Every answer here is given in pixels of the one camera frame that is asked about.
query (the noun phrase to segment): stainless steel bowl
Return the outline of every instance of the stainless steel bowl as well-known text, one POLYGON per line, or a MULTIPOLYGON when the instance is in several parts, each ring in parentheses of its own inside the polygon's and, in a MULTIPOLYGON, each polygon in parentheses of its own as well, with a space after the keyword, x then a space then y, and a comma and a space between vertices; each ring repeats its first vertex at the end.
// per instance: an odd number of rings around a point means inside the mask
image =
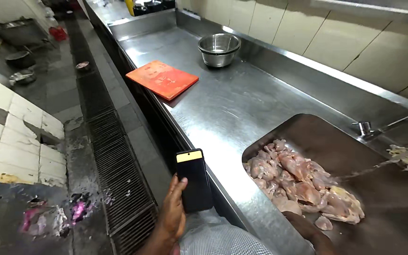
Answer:
POLYGON ((206 65, 223 67, 234 59, 240 49, 240 39, 232 34, 213 34, 201 38, 198 47, 206 65))

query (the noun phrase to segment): orange cutting board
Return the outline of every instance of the orange cutting board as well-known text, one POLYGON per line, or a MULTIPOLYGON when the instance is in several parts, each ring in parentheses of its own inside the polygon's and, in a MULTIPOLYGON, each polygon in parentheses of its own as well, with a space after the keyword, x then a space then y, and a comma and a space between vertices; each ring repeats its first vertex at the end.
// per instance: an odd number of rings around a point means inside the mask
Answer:
POLYGON ((177 70, 158 60, 141 66, 126 76, 166 100, 175 98, 199 79, 196 75, 177 70))

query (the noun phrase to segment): backsplash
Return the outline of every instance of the backsplash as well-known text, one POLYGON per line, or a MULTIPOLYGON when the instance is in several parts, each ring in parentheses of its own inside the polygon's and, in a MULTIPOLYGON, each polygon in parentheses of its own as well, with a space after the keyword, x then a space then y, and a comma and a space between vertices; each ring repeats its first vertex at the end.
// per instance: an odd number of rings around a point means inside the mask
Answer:
POLYGON ((285 0, 177 0, 213 22, 408 97, 408 23, 285 0))

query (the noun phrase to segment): kitchen counter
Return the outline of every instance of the kitchen counter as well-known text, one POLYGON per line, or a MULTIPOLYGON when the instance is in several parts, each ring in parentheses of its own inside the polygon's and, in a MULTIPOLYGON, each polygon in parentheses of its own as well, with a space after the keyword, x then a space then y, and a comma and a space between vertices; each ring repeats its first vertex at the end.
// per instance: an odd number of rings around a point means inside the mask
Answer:
MULTIPOLYGON (((90 6, 102 22, 108 24, 109 31, 133 67, 159 60, 199 76, 197 83, 172 101, 164 101, 149 91, 150 96, 188 146, 203 150, 210 178, 230 201, 246 229, 282 255, 312 254, 313 250, 246 175, 241 161, 243 151, 299 113, 325 119, 357 139, 351 123, 359 118, 378 115, 381 116, 377 118, 380 125, 408 113, 408 99, 293 53, 274 49, 229 28, 215 24, 204 27, 202 22, 210 22, 200 21, 192 14, 167 10, 114 20, 109 9, 104 14, 96 5, 90 3, 90 6), (243 38, 242 49, 230 66, 209 68, 202 61, 197 43, 203 33, 221 29, 243 38), (275 68, 276 73, 272 72, 275 74, 272 75, 266 70, 274 66, 271 63, 275 60, 266 50, 286 56, 287 59, 282 61, 294 62, 275 68), (297 76, 292 78, 295 71, 287 69, 293 68, 297 62, 314 66, 306 66, 310 70, 302 67, 303 70, 296 71, 297 76), (278 69, 287 73, 278 74, 278 69), (328 80, 320 81, 323 70, 330 74, 326 74, 328 80), (302 71, 306 78, 303 75, 300 78, 298 72, 302 71), (369 110, 374 103, 377 108, 369 110)), ((369 146, 375 142, 363 143, 369 146)))

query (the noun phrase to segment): wall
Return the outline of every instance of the wall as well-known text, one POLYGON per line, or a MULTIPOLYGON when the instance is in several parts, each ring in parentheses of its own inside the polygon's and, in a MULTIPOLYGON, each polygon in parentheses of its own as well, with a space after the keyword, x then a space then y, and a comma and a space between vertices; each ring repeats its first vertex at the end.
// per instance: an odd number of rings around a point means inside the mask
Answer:
POLYGON ((65 187, 65 156, 39 137, 60 142, 62 123, 0 84, 0 182, 65 187))
POLYGON ((286 0, 177 0, 178 7, 408 97, 408 24, 286 0))

